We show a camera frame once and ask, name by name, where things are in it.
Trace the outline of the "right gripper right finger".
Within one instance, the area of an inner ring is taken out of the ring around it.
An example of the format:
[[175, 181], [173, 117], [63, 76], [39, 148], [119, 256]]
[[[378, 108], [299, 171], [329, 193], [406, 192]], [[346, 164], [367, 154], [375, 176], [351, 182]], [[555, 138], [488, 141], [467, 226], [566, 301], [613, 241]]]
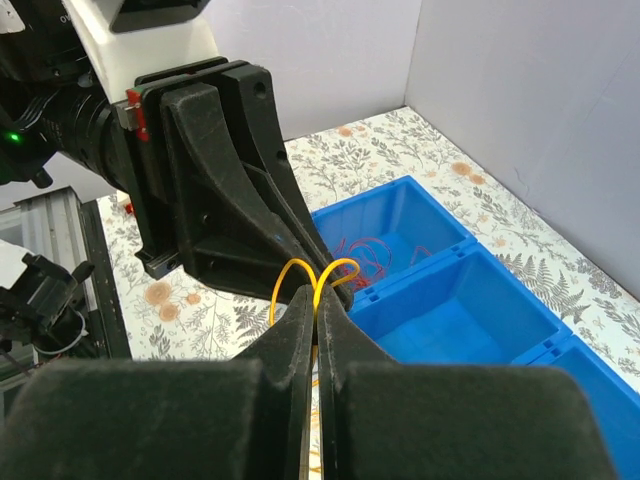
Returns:
[[613, 479], [588, 400], [551, 367], [404, 365], [325, 288], [317, 308], [326, 479]]

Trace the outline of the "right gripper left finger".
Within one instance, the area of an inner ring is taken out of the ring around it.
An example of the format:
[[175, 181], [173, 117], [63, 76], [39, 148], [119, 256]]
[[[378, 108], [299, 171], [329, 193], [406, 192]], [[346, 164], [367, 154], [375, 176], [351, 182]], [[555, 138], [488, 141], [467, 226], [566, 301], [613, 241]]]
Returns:
[[227, 361], [58, 360], [1, 434], [5, 479], [305, 479], [313, 291]]

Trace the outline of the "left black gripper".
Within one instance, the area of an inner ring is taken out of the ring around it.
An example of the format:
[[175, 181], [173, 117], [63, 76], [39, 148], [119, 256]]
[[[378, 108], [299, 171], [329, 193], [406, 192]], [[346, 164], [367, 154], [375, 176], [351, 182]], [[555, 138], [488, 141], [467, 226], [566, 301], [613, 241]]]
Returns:
[[284, 264], [332, 256], [294, 176], [271, 74], [215, 58], [151, 75], [113, 109], [108, 180], [128, 193], [147, 274], [182, 267], [216, 290], [267, 299]]

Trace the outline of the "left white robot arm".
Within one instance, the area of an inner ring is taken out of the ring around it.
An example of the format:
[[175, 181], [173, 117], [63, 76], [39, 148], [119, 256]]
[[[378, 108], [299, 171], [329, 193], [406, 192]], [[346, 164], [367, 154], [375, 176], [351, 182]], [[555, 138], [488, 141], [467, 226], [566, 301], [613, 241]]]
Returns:
[[216, 46], [202, 1], [5, 1], [1, 180], [57, 153], [126, 193], [145, 272], [289, 301], [332, 260], [294, 176], [271, 74]]

